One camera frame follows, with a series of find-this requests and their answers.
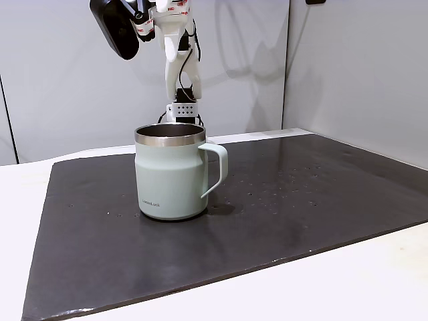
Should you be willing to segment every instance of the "dark rubber mat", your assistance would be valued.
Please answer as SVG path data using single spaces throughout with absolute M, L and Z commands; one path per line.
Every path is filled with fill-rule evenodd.
M 23 320 L 101 312 L 428 220 L 428 171 L 314 134 L 225 147 L 229 177 L 178 223 L 140 213 L 134 155 L 55 164 Z

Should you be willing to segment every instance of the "white table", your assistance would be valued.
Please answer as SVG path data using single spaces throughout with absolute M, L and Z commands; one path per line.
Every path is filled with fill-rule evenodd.
M 210 140 L 228 143 L 302 134 L 310 133 L 292 129 Z M 133 146 L 0 167 L 1 320 L 21 318 L 52 165 L 128 153 L 134 153 Z M 424 224 L 78 320 L 428 320 L 427 307 L 428 224 Z

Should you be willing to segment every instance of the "mug rim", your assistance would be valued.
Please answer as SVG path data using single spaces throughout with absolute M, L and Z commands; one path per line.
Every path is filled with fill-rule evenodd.
M 200 128 L 201 131 L 195 134 L 182 135 L 182 136 L 149 136 L 138 133 L 139 130 L 156 127 L 156 126 L 192 126 Z M 139 127 L 134 132 L 135 143 L 155 146 L 155 147 L 174 147 L 174 146 L 187 146 L 206 141 L 205 127 L 196 124 L 187 124 L 184 122 L 163 122 L 160 124 L 151 124 Z

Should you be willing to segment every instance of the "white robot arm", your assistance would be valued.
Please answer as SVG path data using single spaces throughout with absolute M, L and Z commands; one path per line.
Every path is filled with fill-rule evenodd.
M 112 49 L 126 60 L 138 52 L 138 38 L 143 42 L 155 35 L 160 38 L 167 58 L 167 95 L 173 101 L 163 116 L 168 122 L 195 123 L 198 118 L 203 124 L 197 103 L 202 97 L 197 66 L 201 50 L 191 0 L 90 0 L 90 9 Z M 181 81 L 183 72 L 192 83 L 189 88 Z

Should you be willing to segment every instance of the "sage green mug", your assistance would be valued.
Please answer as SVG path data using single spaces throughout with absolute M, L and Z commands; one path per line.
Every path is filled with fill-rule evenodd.
M 171 221 L 207 207 L 208 194 L 227 177 L 228 159 L 224 147 L 206 139 L 205 128 L 194 124 L 154 124 L 135 131 L 138 204 L 144 214 Z M 210 189 L 207 150 L 220 160 L 220 179 Z

